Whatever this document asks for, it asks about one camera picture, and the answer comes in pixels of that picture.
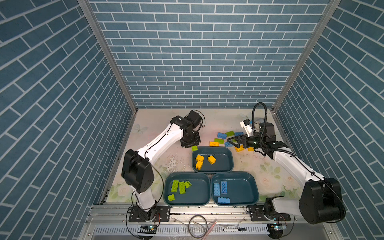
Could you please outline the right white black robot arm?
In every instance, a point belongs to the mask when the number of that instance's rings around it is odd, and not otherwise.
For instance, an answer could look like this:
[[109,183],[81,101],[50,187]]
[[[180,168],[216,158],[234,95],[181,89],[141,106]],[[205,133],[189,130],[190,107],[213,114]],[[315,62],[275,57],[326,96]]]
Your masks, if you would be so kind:
[[259,130],[250,120],[241,122],[246,134],[227,139],[236,148],[253,148],[280,164],[302,188],[299,200],[283,196],[267,198],[264,213],[267,218],[277,214],[303,217],[307,223],[337,223],[346,216],[341,185],[334,178],[327,178],[313,170],[294,154],[288,145],[277,141],[272,123],[260,123]]

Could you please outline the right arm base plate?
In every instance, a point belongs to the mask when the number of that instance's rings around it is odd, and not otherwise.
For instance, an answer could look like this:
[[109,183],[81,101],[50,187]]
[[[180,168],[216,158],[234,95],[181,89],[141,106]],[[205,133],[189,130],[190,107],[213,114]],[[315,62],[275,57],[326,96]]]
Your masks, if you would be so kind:
[[291,216],[289,214],[280,214],[274,212],[264,205],[249,205],[246,207],[246,212],[250,215],[252,222],[263,222],[263,221],[291,221]]

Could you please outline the small green lego brick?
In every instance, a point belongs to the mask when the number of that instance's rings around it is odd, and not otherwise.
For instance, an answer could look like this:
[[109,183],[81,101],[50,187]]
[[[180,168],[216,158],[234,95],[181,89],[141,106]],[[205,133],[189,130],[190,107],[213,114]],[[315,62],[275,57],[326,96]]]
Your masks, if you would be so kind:
[[185,188],[187,188],[187,189],[192,186],[192,184],[189,181],[185,181],[184,185],[185,185]]

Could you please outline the yellow square lego brick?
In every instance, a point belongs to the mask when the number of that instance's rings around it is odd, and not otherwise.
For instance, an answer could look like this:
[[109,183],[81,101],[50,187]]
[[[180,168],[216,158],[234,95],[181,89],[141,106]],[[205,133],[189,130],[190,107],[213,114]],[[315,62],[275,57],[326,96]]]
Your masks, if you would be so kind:
[[200,169],[202,168],[202,166],[203,166],[203,162],[202,162],[202,161],[197,161],[197,163],[196,163],[196,169],[197,169],[197,170],[200,170]]

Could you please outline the blue lego brick top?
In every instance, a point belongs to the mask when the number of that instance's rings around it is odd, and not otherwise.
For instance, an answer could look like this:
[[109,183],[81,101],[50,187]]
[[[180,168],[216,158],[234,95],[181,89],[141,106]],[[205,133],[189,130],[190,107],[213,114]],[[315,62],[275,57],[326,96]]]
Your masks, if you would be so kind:
[[230,201],[229,198],[218,197],[218,198],[217,198],[217,203],[220,204],[220,205],[228,205],[228,204],[231,203],[231,201]]

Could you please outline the blue upturned lego brick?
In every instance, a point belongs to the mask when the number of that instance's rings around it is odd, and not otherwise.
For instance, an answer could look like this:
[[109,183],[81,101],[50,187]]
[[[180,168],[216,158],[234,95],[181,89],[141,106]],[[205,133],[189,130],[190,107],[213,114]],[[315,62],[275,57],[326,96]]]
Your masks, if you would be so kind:
[[214,196],[219,197],[221,195],[221,185],[219,183],[214,183]]

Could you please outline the green lego plate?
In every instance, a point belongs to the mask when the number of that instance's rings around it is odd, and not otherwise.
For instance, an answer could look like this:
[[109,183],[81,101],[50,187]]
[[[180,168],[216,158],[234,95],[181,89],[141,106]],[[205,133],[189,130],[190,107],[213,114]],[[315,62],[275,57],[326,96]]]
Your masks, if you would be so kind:
[[172,187],[171,187],[171,192],[176,193],[178,191],[179,187],[179,181],[178,180],[173,180],[172,182]]
[[234,131],[229,131],[229,132],[227,132],[227,133],[225,133],[225,134],[226,134],[227,137],[229,138],[229,137],[234,136],[234,135],[235,135],[235,132],[234,132]]

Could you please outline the small yellow lego brick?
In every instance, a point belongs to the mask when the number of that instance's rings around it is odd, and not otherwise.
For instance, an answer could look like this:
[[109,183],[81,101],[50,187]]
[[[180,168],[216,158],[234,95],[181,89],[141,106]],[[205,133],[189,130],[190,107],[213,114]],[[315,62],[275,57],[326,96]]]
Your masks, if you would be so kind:
[[216,158],[214,156],[209,156],[208,157],[208,162],[213,165],[216,162]]

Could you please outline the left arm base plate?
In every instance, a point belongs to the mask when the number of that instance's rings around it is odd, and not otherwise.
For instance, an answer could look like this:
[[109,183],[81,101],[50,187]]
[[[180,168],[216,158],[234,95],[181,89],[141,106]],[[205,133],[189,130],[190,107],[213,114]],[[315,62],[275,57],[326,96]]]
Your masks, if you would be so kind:
[[169,206],[154,206],[150,210],[142,210],[138,206],[131,206],[128,210],[128,221],[130,223],[144,222],[169,222],[171,208]]

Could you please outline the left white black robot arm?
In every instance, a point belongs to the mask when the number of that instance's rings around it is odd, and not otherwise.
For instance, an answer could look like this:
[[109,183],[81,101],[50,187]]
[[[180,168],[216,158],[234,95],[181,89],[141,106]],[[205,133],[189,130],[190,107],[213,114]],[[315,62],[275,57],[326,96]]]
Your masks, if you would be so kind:
[[155,162],[176,142],[180,142],[183,148],[198,146],[201,142],[199,131],[205,125],[204,114],[191,110],[184,117],[173,117],[167,127],[145,146],[125,152],[121,177],[133,189],[141,211],[148,213],[158,204],[151,190],[155,180]]

